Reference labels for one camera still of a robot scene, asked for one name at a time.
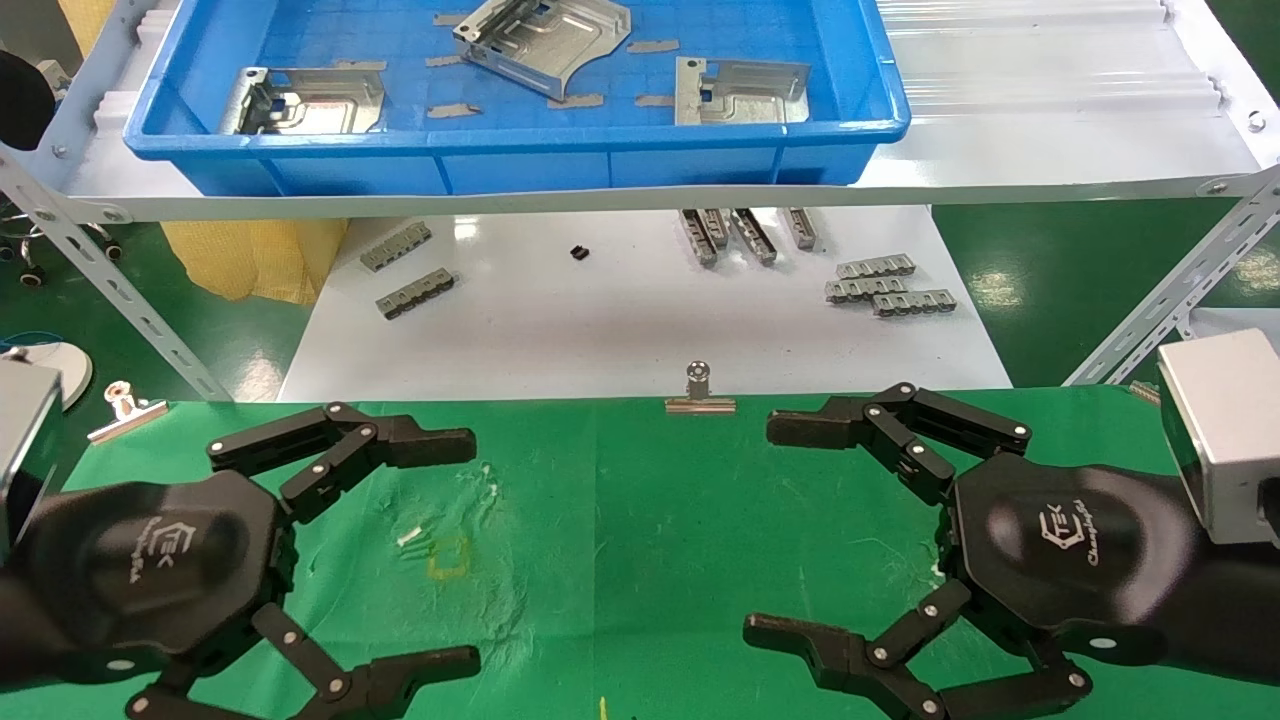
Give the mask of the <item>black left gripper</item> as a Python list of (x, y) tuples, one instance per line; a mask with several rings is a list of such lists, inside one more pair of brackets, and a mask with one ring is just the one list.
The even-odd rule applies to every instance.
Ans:
[[(248, 719), (189, 691), (265, 639), (314, 688), (293, 719), (402, 719), (425, 685), (480, 673), (471, 644), (344, 670), (276, 605), (297, 564), (291, 520), (314, 521), (381, 466), (470, 462), (472, 430), (329, 404), (218, 438), (207, 456), (219, 473), (200, 482), (68, 491), (35, 507), (15, 544), (18, 685), (164, 670), (128, 719)], [(248, 478), (305, 459), (280, 502)]]

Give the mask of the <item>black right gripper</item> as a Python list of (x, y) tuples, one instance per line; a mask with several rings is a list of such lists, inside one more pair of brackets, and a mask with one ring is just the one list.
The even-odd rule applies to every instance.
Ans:
[[(1093, 689), (1059, 648), (1117, 665), (1184, 664), (1190, 624), (1180, 584), (1201, 551), (1201, 525), (1178, 478), (1032, 462), (1021, 457), (1029, 427), (909, 383), (831, 396), (817, 411), (774, 410), (765, 437), (864, 448), (922, 502), (950, 496), (952, 566), (965, 584), (946, 582), (878, 637), (745, 618), (748, 644), (804, 660), (818, 688), (869, 700), (890, 719), (1037, 719)], [(955, 480), (928, 439), (992, 459)], [(910, 661), (963, 610), (1001, 650), (1027, 652), (1030, 671), (942, 691), (920, 682)]]

